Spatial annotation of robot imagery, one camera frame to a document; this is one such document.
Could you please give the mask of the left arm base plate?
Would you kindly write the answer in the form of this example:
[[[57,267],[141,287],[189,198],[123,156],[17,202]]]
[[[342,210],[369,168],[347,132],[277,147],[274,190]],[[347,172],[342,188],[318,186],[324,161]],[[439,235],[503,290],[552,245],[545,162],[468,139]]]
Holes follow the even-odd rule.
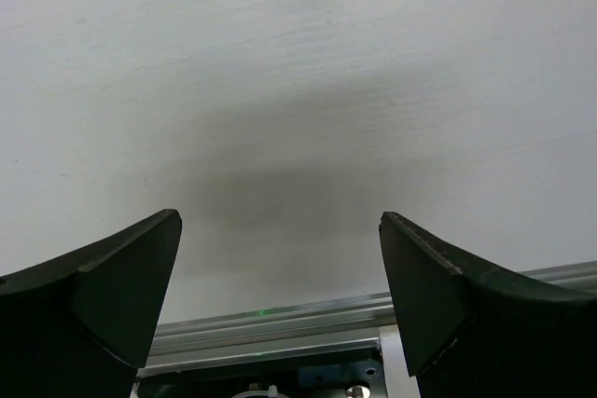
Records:
[[[386,397],[382,358],[349,350],[143,377],[139,397]]]

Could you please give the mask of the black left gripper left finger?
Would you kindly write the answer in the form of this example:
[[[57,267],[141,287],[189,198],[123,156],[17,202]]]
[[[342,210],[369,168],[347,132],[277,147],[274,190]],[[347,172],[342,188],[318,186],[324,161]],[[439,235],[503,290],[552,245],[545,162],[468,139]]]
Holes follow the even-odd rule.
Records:
[[[146,365],[182,234],[165,209],[1,279],[4,397],[127,397]]]

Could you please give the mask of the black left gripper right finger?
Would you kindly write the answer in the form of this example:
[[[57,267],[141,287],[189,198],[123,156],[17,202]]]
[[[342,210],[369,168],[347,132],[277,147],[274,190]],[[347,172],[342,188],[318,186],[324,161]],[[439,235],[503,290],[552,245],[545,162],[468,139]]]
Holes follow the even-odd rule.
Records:
[[[596,297],[458,248],[404,216],[379,225],[409,374],[423,397],[592,397]]]

